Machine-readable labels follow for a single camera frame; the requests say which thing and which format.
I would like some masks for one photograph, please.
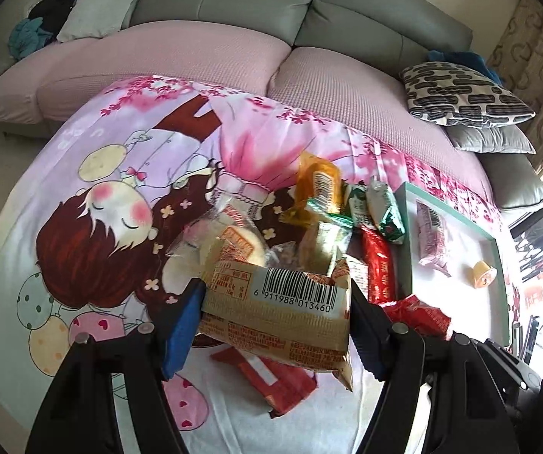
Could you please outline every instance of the snack pile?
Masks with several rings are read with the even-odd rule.
[[[288,413],[332,373],[352,390],[348,353],[351,292],[382,305],[392,321],[446,336],[450,319],[411,295],[398,300],[392,246],[407,236],[387,184],[349,184],[328,160],[300,157],[294,204],[279,220],[305,229],[300,241],[270,247],[229,197],[185,228],[168,249],[173,268],[207,284],[199,331],[231,345],[212,358],[235,365]],[[420,204],[421,264],[446,270],[442,219]],[[352,288],[352,279],[359,290]]]

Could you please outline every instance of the green wrapper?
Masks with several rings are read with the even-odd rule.
[[[315,221],[307,227],[299,245],[299,265],[303,271],[329,276],[337,259],[337,249],[347,252],[351,240],[351,218],[326,213],[316,198],[307,200],[306,210]]]
[[[366,191],[366,202],[374,224],[383,237],[391,243],[401,244],[406,230],[396,198],[389,186],[371,177]]]
[[[353,220],[354,227],[374,227],[366,202],[367,187],[364,185],[343,185],[343,215]]]

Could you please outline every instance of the pink sofa cover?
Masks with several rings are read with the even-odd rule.
[[[64,121],[114,81],[150,74],[264,95],[289,53],[280,39],[240,27],[183,20],[145,23],[68,56],[44,77],[37,102],[45,118]]]
[[[271,81],[268,96],[391,143],[492,201],[475,154],[456,150],[442,127],[411,116],[404,85],[376,68],[334,51],[298,48]]]
[[[44,77],[69,55],[97,39],[86,38],[51,45],[15,63],[0,76],[0,121],[36,124],[42,121],[36,91]]]

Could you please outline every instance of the teal cloth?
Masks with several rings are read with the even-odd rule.
[[[42,17],[23,19],[11,31],[9,37],[9,53],[16,60],[22,60],[34,51],[45,47],[53,38],[53,34],[40,29]]]
[[[448,62],[457,65],[463,65],[467,68],[481,73],[497,85],[503,85],[496,71],[486,66],[484,58],[472,51],[455,51],[454,53],[442,53],[441,51],[430,51],[427,53],[427,61],[429,62]]]

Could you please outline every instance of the throw pillow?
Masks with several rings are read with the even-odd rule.
[[[422,63],[404,69],[400,76],[410,114],[425,121],[491,127],[534,117],[534,111],[509,90],[463,65]]]
[[[504,212],[530,213],[543,207],[543,183],[524,154],[480,154],[493,188],[496,206]]]
[[[118,32],[133,0],[77,0],[57,40],[105,37]]]
[[[446,134],[457,150],[479,154],[535,154],[534,147],[516,124],[503,127],[473,128],[456,124]]]

